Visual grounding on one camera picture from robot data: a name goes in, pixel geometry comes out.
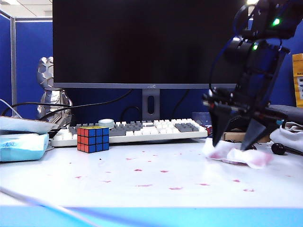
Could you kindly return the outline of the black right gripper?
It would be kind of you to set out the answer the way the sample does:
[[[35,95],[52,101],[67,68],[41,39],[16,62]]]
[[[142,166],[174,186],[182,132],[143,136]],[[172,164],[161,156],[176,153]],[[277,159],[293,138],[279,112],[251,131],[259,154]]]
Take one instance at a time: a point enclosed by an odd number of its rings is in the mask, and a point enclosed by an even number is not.
[[[266,127],[255,119],[274,118],[269,98],[279,70],[290,50],[281,45],[255,42],[249,45],[240,78],[234,90],[213,87],[203,102],[209,107],[213,146],[216,147],[230,122],[238,117],[251,119],[240,150],[247,150]]]

